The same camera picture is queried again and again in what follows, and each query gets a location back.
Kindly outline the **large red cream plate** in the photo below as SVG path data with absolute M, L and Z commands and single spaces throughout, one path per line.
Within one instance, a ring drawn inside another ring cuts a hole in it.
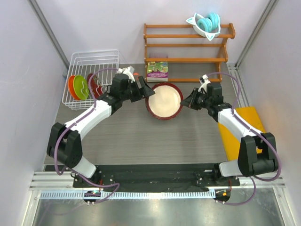
M 146 98 L 146 109 L 156 119 L 167 121 L 175 118 L 182 110 L 183 94 L 170 82 L 161 82 L 152 87 L 154 95 Z

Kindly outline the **red floral small plate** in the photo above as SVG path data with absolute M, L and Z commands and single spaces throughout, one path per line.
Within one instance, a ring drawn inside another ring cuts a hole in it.
M 90 81 L 90 78 L 92 77 L 93 73 L 90 73 L 88 76 L 87 76 L 87 83 Z M 88 83 L 90 84 L 90 87 L 92 89 L 92 92 L 95 96 L 95 98 L 98 98 L 103 92 L 102 92 L 102 85 L 100 83 L 100 81 L 98 80 L 98 77 L 97 75 L 95 75 L 91 82 Z

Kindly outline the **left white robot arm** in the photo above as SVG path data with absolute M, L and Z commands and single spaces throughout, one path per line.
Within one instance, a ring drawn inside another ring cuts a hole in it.
M 57 122 L 51 128 L 47 155 L 55 163 L 84 176 L 88 187 L 97 187 L 100 176 L 96 166 L 83 156 L 82 140 L 98 123 L 120 109 L 124 101 L 136 102 L 155 94 L 143 77 L 138 79 L 132 80 L 125 73 L 116 74 L 109 90 L 100 95 L 90 108 L 75 119 L 65 124 Z

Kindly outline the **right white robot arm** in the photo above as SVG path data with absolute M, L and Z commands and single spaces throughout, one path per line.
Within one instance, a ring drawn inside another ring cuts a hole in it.
M 280 171 L 276 140 L 271 133 L 263 133 L 247 123 L 232 105 L 225 103 L 220 83 L 213 82 L 194 88 L 181 101 L 190 109 L 206 109 L 208 114 L 223 125 L 239 141 L 238 159 L 216 164 L 212 174 L 213 182 L 225 185 L 231 176 L 257 177 L 258 175 Z

